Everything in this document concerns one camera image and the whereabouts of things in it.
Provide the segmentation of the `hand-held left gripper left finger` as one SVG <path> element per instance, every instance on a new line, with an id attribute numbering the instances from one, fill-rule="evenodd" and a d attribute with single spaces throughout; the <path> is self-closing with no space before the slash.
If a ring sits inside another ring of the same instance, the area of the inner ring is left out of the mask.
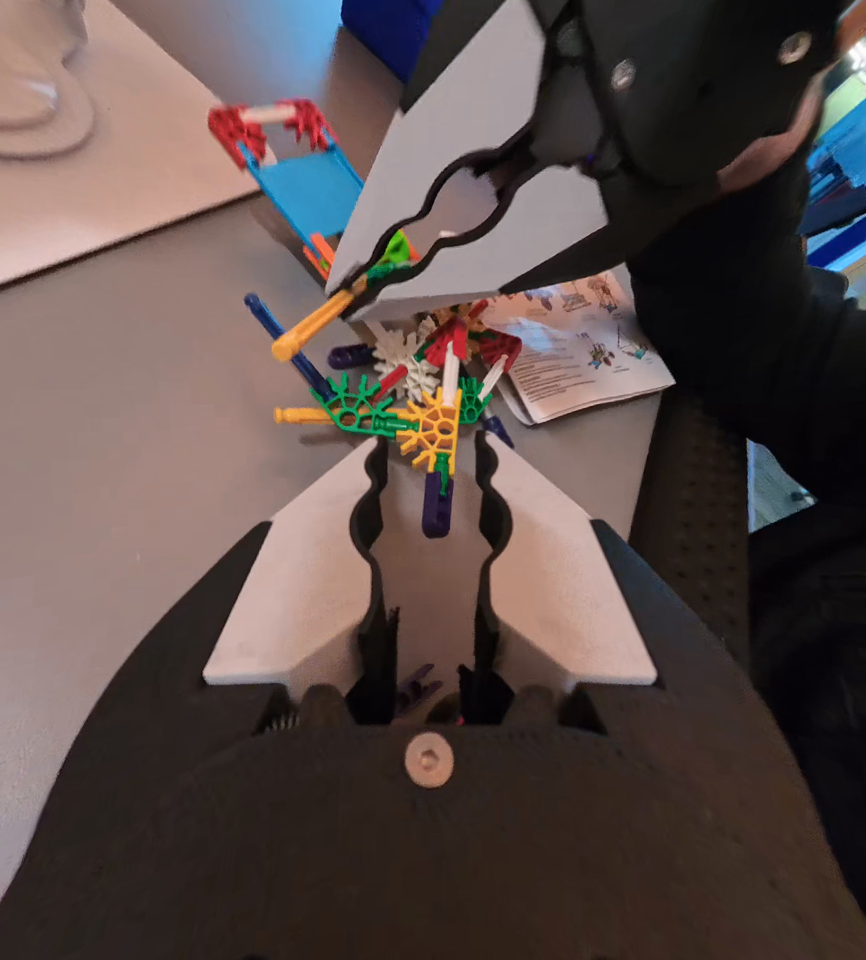
<path id="1" fill-rule="evenodd" d="M 399 613 L 372 552 L 388 468 L 387 440 L 369 438 L 273 515 L 203 668 L 208 685 L 279 685 L 295 703 L 329 686 L 359 723 L 393 720 Z"/>

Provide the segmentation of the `white mount bracket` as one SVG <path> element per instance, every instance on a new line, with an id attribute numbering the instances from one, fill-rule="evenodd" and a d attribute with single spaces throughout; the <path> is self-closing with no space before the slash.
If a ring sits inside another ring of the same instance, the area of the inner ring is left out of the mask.
<path id="1" fill-rule="evenodd" d="M 91 98 L 68 70 L 59 78 L 59 108 L 52 122 L 26 130 L 0 132 L 0 159 L 43 160 L 78 149 L 91 135 L 94 108 Z"/>

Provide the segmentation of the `colourful toy construction model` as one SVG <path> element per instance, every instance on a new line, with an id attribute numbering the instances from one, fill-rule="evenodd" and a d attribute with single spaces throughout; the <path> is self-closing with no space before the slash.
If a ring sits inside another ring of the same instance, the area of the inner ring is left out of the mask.
<path id="1" fill-rule="evenodd" d="M 340 238 L 348 225 L 363 181 L 334 139 L 317 104 L 309 100 L 222 104 L 211 109 L 207 126 L 234 164 L 247 172 L 271 201 L 299 240 L 315 272 L 328 281 L 336 255 L 331 239 Z M 451 531 L 461 430 L 475 426 L 458 422 L 462 391 L 456 388 L 458 374 L 452 346 L 447 349 L 446 378 L 437 398 L 429 402 L 429 409 L 407 414 L 417 429 L 399 433 L 389 427 L 372 426 L 371 419 L 378 411 L 365 402 L 378 388 L 377 375 L 369 366 L 326 376 L 304 352 L 313 337 L 338 320 L 356 296 L 418 262 L 415 247 L 402 231 L 397 231 L 374 265 L 289 331 L 256 294 L 247 295 L 245 304 L 270 335 L 274 358 L 295 368 L 312 398 L 309 407 L 276 409 L 275 421 L 298 426 L 331 425 L 346 434 L 394 442 L 401 455 L 411 460 L 412 468 L 424 476 L 422 533 L 428 539 L 441 539 Z M 487 306 L 487 301 L 481 299 L 436 310 L 422 316 L 415 330 L 406 334 L 415 332 L 427 317 L 437 325 L 459 317 L 488 329 L 482 322 Z M 375 343 L 379 327 L 384 328 L 382 323 L 375 322 L 368 326 L 371 340 L 366 344 Z"/>

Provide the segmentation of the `instruction booklet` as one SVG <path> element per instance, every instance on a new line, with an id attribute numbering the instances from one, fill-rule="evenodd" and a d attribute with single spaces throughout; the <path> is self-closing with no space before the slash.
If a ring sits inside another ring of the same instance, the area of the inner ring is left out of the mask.
<path id="1" fill-rule="evenodd" d="M 499 295 L 488 302 L 483 322 L 521 342 L 499 388 L 525 426 L 651 397 L 675 384 L 640 328 L 625 270 Z"/>

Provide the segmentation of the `bright blue object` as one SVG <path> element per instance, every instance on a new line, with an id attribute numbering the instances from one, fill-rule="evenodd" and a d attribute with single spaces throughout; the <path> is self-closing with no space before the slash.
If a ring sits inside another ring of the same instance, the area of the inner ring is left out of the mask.
<path id="1" fill-rule="evenodd" d="M 443 1 L 343 1 L 343 27 L 406 83 Z"/>

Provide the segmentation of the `person's dark clothing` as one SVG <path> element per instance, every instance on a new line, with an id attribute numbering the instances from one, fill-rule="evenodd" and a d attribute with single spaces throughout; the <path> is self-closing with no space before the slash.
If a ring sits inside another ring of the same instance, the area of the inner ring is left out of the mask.
<path id="1" fill-rule="evenodd" d="M 866 507 L 821 501 L 750 537 L 750 675 L 866 915 Z"/>

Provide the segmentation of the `person's right forearm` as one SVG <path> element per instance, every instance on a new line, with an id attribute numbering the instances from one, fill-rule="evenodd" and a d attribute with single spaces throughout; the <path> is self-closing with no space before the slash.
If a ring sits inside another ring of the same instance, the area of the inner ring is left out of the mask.
<path id="1" fill-rule="evenodd" d="M 866 310 L 810 267 L 802 145 L 631 258 L 639 324 L 679 385 L 821 503 L 866 509 Z"/>

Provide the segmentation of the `person's right hand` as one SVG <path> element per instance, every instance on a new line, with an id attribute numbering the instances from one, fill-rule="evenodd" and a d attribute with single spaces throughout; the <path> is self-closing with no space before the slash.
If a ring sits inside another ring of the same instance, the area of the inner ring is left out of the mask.
<path id="1" fill-rule="evenodd" d="M 754 140 L 718 171 L 721 194 L 734 194 L 759 183 L 787 163 L 804 144 L 811 143 L 824 112 L 827 74 L 828 71 L 824 70 L 811 79 L 784 132 Z"/>

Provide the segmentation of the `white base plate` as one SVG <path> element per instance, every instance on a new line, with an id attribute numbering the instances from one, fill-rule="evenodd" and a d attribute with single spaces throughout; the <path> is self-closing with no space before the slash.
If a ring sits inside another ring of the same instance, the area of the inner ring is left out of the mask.
<path id="1" fill-rule="evenodd" d="M 211 91 L 113 3 L 85 4 L 68 70 L 91 134 L 63 154 L 0 158 L 0 286 L 254 191 L 211 145 Z"/>

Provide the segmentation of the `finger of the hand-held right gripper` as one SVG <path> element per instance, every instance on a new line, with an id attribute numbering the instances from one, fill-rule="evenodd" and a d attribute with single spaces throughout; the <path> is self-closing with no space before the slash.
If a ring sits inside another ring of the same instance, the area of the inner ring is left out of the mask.
<path id="1" fill-rule="evenodd" d="M 530 2 L 443 2 L 344 230 L 334 294 L 426 216 L 457 164 L 498 150 L 531 118 L 547 35 Z"/>
<path id="2" fill-rule="evenodd" d="M 391 161 L 374 162 L 361 203 L 344 236 L 345 257 L 362 263 L 381 232 L 415 214 L 431 180 L 423 170 L 397 172 Z M 438 241 L 414 270 L 388 277 L 343 312 L 350 321 L 403 319 L 418 311 L 493 296 L 608 222 L 598 181 L 577 167 L 552 166 L 520 186 L 486 231 Z"/>

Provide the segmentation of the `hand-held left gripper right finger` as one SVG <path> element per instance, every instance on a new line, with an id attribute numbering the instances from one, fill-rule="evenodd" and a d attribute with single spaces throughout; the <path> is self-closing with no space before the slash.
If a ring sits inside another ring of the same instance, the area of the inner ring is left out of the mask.
<path id="1" fill-rule="evenodd" d="M 465 724 L 499 724 L 539 688 L 554 708 L 583 685 L 648 688 L 659 671 L 595 520 L 495 435 L 475 435 L 478 575 L 472 665 L 459 669 Z"/>

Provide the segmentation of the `purple clip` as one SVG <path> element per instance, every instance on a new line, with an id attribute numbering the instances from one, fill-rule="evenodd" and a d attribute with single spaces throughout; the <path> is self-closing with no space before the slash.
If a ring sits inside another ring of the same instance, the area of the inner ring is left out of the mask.
<path id="1" fill-rule="evenodd" d="M 435 669 L 434 663 L 426 663 L 398 684 L 394 698 L 394 719 L 405 717 L 439 692 L 443 682 L 430 678 Z"/>

